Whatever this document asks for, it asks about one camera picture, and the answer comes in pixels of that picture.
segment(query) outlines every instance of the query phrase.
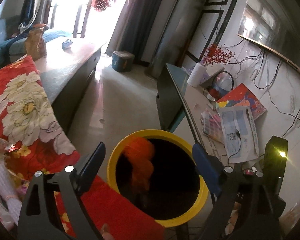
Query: curtain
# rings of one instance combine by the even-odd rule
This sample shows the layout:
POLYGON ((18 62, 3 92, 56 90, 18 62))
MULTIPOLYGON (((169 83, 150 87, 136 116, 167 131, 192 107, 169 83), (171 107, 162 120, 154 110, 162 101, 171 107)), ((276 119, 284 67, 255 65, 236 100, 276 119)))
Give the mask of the curtain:
POLYGON ((41 0, 25 0, 21 11, 20 33, 23 33, 34 22, 41 0))
POLYGON ((162 0, 127 0, 106 54, 126 50, 141 60, 162 0))

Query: red berry branch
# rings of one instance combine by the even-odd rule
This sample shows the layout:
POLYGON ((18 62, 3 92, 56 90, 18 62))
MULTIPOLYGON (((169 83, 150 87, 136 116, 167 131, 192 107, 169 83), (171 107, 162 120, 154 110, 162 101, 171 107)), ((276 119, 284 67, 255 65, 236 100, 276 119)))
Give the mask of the red berry branch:
POLYGON ((205 55, 205 57, 200 63, 204 66, 208 66, 215 63, 223 63, 223 65, 225 65, 226 63, 230 62, 232 58, 234 58, 235 53, 229 49, 218 47, 217 45, 212 44, 204 49, 201 55, 205 55))

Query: paper sheet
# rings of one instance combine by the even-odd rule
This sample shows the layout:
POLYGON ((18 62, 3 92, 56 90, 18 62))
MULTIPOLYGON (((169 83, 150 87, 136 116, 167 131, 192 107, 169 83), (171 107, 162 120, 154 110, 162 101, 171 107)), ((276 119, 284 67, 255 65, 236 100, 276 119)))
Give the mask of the paper sheet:
POLYGON ((220 117, 229 163, 258 158, 258 136, 251 109, 246 106, 223 107, 220 109, 220 117))

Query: paper bag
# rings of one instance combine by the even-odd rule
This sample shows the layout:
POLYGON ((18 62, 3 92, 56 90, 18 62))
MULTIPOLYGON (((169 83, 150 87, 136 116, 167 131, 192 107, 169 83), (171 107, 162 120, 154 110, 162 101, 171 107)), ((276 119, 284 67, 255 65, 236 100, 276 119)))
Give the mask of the paper bag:
POLYGON ((47 47, 42 38, 43 28, 33 29, 29 32, 25 41, 27 55, 32 57, 33 61, 47 55, 47 47))

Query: qr code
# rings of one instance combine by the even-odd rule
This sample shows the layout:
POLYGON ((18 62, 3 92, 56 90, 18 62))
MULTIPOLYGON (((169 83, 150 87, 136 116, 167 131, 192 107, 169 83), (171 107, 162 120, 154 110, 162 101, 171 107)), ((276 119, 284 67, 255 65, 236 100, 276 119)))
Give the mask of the qr code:
POLYGON ((237 136, 236 136, 235 133, 229 133, 228 136, 229 136, 229 140, 230 140, 230 141, 233 141, 233 140, 236 140, 236 139, 237 139, 237 136))

